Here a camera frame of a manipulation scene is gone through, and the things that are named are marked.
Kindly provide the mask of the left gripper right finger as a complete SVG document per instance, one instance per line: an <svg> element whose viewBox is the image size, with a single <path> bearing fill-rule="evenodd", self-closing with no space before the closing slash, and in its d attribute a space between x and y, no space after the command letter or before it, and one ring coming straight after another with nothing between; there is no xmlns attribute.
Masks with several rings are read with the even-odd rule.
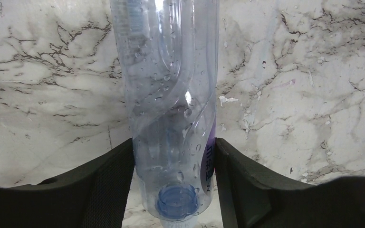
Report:
<svg viewBox="0 0 365 228"><path fill-rule="evenodd" d="M215 172L226 228L365 228L365 176L303 183L222 138L216 139Z"/></svg>

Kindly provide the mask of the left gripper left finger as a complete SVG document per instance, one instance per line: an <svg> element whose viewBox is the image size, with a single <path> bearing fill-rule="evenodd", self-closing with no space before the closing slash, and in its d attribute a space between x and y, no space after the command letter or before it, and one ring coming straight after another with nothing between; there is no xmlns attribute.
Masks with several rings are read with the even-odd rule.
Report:
<svg viewBox="0 0 365 228"><path fill-rule="evenodd" d="M120 228L133 172L128 139L39 184L0 188L0 228Z"/></svg>

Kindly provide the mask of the blue cap clear bottle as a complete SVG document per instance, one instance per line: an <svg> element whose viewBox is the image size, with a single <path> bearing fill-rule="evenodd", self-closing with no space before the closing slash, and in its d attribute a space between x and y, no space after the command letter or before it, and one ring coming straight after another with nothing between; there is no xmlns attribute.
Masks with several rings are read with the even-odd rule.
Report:
<svg viewBox="0 0 365 228"><path fill-rule="evenodd" d="M217 0L113 0L143 207L193 228L213 195Z"/></svg>

